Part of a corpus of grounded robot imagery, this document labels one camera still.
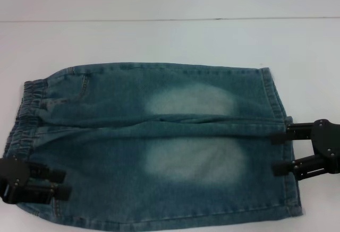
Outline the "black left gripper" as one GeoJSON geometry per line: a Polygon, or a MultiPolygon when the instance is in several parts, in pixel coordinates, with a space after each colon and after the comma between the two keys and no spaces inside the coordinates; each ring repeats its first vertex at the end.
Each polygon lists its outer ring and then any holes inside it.
{"type": "Polygon", "coordinates": [[[29,162],[18,158],[1,158],[1,198],[5,203],[50,203],[51,200],[68,201],[72,189],[58,184],[29,183],[30,177],[64,182],[66,172],[51,169],[47,165],[29,162]]]}

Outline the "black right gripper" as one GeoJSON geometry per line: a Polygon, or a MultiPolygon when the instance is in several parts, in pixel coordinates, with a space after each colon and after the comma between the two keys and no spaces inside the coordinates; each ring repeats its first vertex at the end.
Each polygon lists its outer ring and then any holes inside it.
{"type": "Polygon", "coordinates": [[[311,138],[315,156],[272,164],[274,176],[292,173],[297,181],[323,175],[339,174],[339,124],[320,119],[314,123],[287,124],[285,132],[270,136],[272,144],[311,138]]]}

